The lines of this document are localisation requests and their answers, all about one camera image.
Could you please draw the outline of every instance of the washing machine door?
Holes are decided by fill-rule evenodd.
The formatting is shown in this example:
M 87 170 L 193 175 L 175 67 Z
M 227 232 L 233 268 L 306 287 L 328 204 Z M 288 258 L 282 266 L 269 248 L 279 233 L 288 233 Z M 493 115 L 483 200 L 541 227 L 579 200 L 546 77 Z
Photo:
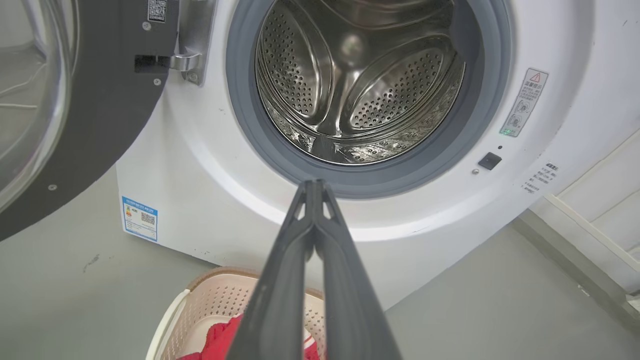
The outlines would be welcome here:
M 163 91 L 177 16 L 176 1 L 0 4 L 0 240 L 130 146 Z

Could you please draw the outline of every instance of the plastic laundry basket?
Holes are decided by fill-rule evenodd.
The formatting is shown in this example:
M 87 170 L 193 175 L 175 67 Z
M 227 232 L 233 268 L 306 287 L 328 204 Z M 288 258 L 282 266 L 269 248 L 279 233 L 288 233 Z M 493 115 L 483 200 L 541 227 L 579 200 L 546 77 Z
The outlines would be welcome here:
M 212 325 L 244 312 L 257 281 L 258 274 L 230 267 L 215 268 L 192 281 L 164 313 L 146 359 L 174 360 L 202 351 Z M 304 328 L 325 360 L 324 300 L 319 291 L 305 294 Z

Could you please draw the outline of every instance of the qr code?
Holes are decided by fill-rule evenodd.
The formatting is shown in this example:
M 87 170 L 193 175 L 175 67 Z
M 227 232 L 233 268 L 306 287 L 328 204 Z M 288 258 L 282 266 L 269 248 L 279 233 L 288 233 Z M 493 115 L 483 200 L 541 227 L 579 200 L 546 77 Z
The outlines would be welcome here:
M 164 22 L 166 20 L 166 0 L 148 1 L 147 19 L 149 21 Z
M 156 218 L 154 218 L 153 216 L 147 215 L 147 214 L 145 214 L 143 212 L 140 212 L 140 215 L 141 215 L 142 221 L 144 221 L 144 222 L 146 222 L 148 224 L 151 224 L 151 225 L 155 225 L 156 224 Z

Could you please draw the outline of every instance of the red clothing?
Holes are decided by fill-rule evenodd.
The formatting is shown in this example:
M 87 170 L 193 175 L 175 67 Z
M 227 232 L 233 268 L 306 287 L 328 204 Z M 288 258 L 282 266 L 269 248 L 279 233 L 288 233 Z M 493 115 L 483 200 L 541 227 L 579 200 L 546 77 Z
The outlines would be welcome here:
M 231 347 L 242 315 L 232 318 L 229 323 L 217 323 L 209 328 L 207 341 L 202 352 L 194 352 L 181 357 L 179 360 L 225 360 L 227 351 Z M 305 349 L 304 360 L 319 360 L 317 345 L 314 342 Z

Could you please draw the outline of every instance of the floor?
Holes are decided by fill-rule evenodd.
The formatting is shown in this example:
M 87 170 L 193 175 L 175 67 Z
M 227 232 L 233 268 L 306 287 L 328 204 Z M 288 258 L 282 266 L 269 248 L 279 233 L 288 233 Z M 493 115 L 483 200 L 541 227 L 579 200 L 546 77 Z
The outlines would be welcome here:
M 115 170 L 0 242 L 7 359 L 141 359 L 214 265 L 125 234 Z M 387 311 L 405 359 L 639 359 L 640 339 L 510 226 Z

